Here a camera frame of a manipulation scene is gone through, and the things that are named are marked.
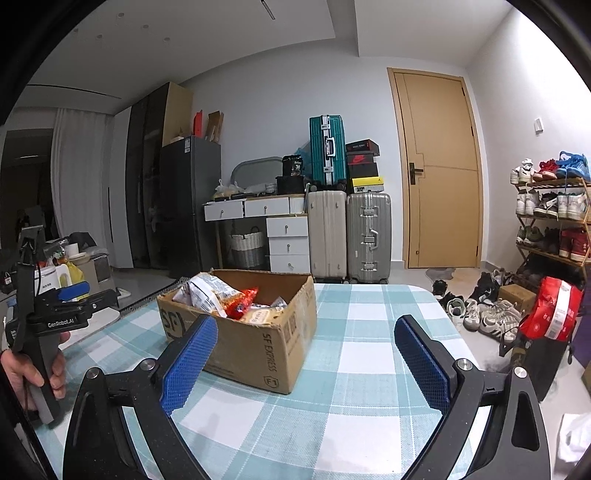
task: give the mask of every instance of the small cardboard box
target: small cardboard box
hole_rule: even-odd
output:
[[[253,325],[212,315],[217,321],[217,345],[204,370],[252,387],[290,393],[316,332],[316,295],[309,275],[248,270],[213,270],[212,275],[237,290],[258,287],[255,303],[287,302],[272,323]],[[158,296],[158,308],[169,340],[187,331],[203,313],[173,301],[176,291]]]
[[[534,308],[535,293],[516,284],[504,285],[499,289],[499,300],[515,304],[515,308],[525,316]]]

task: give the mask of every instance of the hand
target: hand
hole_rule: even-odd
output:
[[[63,332],[60,334],[60,343],[67,342],[70,338],[70,332]],[[0,362],[6,372],[8,380],[12,385],[14,393],[16,393],[18,401],[22,407],[25,408],[25,385],[23,381],[26,379],[29,383],[42,387],[45,383],[39,370],[35,368],[31,359],[23,353],[13,353],[11,350],[5,350],[0,356]],[[61,350],[58,350],[56,359],[51,366],[52,375],[49,379],[53,394],[58,400],[66,396],[66,359]],[[36,410],[37,406],[28,393],[26,405],[29,410]]]

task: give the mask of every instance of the white desk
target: white desk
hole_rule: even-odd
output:
[[[217,259],[223,268],[220,220],[267,217],[271,271],[310,273],[308,217],[304,195],[277,195],[244,200],[209,202],[203,206],[206,222],[216,222]]]

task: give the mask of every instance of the door handle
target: door handle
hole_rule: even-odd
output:
[[[415,173],[423,173],[424,170],[422,168],[414,168],[414,163],[408,163],[408,173],[410,174],[410,185],[416,185],[417,181],[414,177]]]

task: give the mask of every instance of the door frame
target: door frame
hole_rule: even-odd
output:
[[[410,193],[408,191],[408,185],[410,182],[408,176],[408,156],[406,149],[406,138],[404,136],[404,125],[402,123],[402,107],[400,105],[400,97],[398,93],[398,86],[396,85],[395,73],[412,73],[418,75],[425,75],[429,77],[438,77],[443,79],[455,80],[461,82],[462,88],[466,93],[466,103],[468,105],[468,111],[470,113],[470,123],[474,131],[474,143],[476,150],[476,165],[478,167],[478,189],[479,195],[479,225],[478,225],[478,254],[476,256],[476,268],[480,268],[482,262],[482,234],[483,234],[483,216],[484,216],[484,198],[483,198],[483,184],[482,184],[482,159],[480,157],[480,141],[478,139],[478,130],[476,129],[476,121],[474,117],[474,111],[472,109],[472,103],[470,101],[470,95],[466,87],[464,77],[456,77],[453,75],[447,75],[444,73],[435,72],[424,72],[422,70],[408,70],[408,69],[396,69],[388,67],[388,78],[390,80],[390,88],[392,89],[392,98],[394,100],[394,110],[396,112],[396,127],[398,130],[398,143],[400,145],[400,167],[402,177],[402,261],[404,262],[404,268],[411,268],[408,266],[409,262],[409,243],[410,243]]]

